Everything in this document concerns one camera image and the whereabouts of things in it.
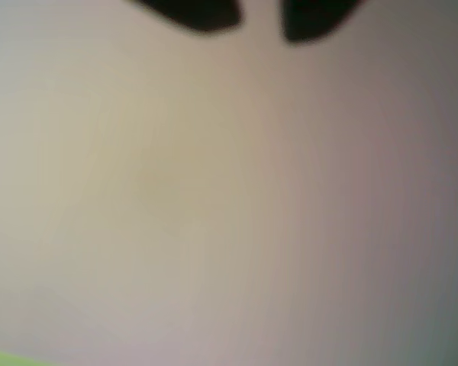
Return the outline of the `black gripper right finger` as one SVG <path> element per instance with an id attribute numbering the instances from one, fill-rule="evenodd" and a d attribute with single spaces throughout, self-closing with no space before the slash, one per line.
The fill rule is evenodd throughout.
<path id="1" fill-rule="evenodd" d="M 341 27 L 360 0 L 283 0 L 282 35 L 289 43 L 315 42 Z"/>

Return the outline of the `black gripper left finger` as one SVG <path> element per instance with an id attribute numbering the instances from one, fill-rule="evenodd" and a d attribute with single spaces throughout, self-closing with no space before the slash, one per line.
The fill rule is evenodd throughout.
<path id="1" fill-rule="evenodd" d="M 242 21 L 238 1 L 233 0 L 139 0 L 136 3 L 179 26 L 202 33 L 223 31 Z"/>

